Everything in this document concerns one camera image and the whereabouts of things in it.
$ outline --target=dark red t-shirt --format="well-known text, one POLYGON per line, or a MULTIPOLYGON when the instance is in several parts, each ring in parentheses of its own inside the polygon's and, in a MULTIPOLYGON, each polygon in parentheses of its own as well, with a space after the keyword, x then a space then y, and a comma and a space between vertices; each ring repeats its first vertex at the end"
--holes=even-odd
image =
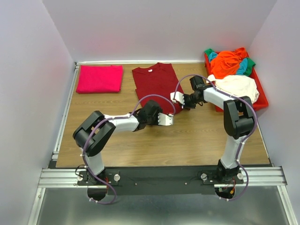
MULTIPOLYGON (((133 78, 136 85, 136 94, 139 99, 146 95, 157 94, 171 100, 170 93, 175 91, 178 83, 177 76, 171 64, 157 63, 149 68, 135 68, 132 70, 133 78)), ((160 97, 149 97, 141 102, 144 106, 150 99, 159 103, 163 109, 163 113, 173 113, 173 108, 166 100, 160 97)), ((176 113, 182 108, 179 104, 175 104, 176 113)))

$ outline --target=gray floor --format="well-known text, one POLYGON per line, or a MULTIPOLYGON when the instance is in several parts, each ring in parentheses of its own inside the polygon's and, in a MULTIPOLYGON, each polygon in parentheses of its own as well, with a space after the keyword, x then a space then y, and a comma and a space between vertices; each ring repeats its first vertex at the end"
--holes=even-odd
POLYGON ((120 196, 88 201, 86 189, 47 189, 39 225, 286 225, 277 187, 249 187, 237 201, 213 195, 120 196))

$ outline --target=clothing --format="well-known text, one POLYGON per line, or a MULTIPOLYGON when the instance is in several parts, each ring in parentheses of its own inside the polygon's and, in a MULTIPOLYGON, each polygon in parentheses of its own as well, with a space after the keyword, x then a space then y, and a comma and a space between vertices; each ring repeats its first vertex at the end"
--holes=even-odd
MULTIPOLYGON (((136 85, 136 94, 139 99, 146 95, 158 94, 167 99, 170 99, 170 93, 175 91, 178 83, 177 76, 171 64, 157 63, 149 68, 135 68, 132 70, 133 79, 136 85)), ((173 113, 173 108, 169 102, 160 97, 149 97, 141 102, 144 106, 148 100, 154 100, 159 103, 163 109, 163 113, 173 113)), ((176 113, 179 113, 182 108, 179 104, 175 104, 176 113)))
POLYGON ((245 48, 238 48, 234 52, 222 51, 211 61, 211 72, 217 79, 236 74, 240 63, 247 56, 245 48))
POLYGON ((208 79, 210 81, 215 81, 215 86, 228 94, 236 97, 248 96, 252 103, 258 100, 259 92, 255 80, 250 77, 228 75, 222 80, 219 80, 212 74, 208 76, 208 79))
POLYGON ((214 53, 215 51, 212 50, 211 48, 207 49, 204 51, 204 53, 207 55, 207 57, 211 54, 211 53, 214 53))
POLYGON ((208 56, 208 61, 209 63, 218 56, 218 54, 216 54, 215 52, 212 52, 209 56, 208 56))
POLYGON ((77 93, 119 92, 123 76, 122 66, 80 66, 77 93))
POLYGON ((244 75, 244 72, 246 71, 248 66, 248 59, 244 58, 242 62, 240 62, 240 67, 238 71, 236 71, 236 75, 244 75))
POLYGON ((252 74, 252 68, 255 66, 255 62, 252 61, 252 59, 247 58, 247 68, 246 71, 244 72, 244 75, 250 76, 252 74))

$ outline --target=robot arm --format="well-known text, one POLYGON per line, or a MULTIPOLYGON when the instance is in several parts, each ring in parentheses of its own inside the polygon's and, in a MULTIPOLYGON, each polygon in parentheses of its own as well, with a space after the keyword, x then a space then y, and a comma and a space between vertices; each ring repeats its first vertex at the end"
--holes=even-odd
POLYGON ((146 125, 169 126, 173 124, 173 116, 162 113, 162 108, 153 100, 136 110, 132 116, 130 113, 121 116, 103 115, 100 111, 94 111, 73 133, 76 144, 83 150, 94 127, 102 120, 115 118, 103 123, 89 141, 85 160, 95 175, 100 174, 105 166, 101 157, 101 150, 106 145, 112 134, 123 131, 138 131, 144 129, 146 125))
MULTIPOLYGON (((194 76, 190 79, 194 93, 188 95, 180 92, 171 93, 171 99, 179 102, 182 108, 194 109, 196 104, 211 102, 224 110, 224 128, 227 133, 227 142, 223 156, 219 160, 217 168, 218 180, 231 179, 239 172, 236 160, 240 159, 245 141, 242 143, 239 154, 238 146, 254 127, 252 111, 239 100, 228 97, 216 91, 211 85, 205 85, 203 79, 194 76)), ((242 97, 250 105, 249 97, 242 97)))

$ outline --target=white wall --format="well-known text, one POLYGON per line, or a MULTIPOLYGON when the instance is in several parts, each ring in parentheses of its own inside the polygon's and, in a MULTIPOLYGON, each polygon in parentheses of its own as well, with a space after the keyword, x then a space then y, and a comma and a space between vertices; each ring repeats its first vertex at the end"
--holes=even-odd
POLYGON ((75 61, 203 60, 249 47, 276 0, 43 0, 75 61))
POLYGON ((0 7, 0 224, 27 224, 74 69, 40 0, 0 7))
POLYGON ((300 221, 300 1, 278 0, 249 49, 269 99, 259 122, 270 159, 282 165, 300 221))

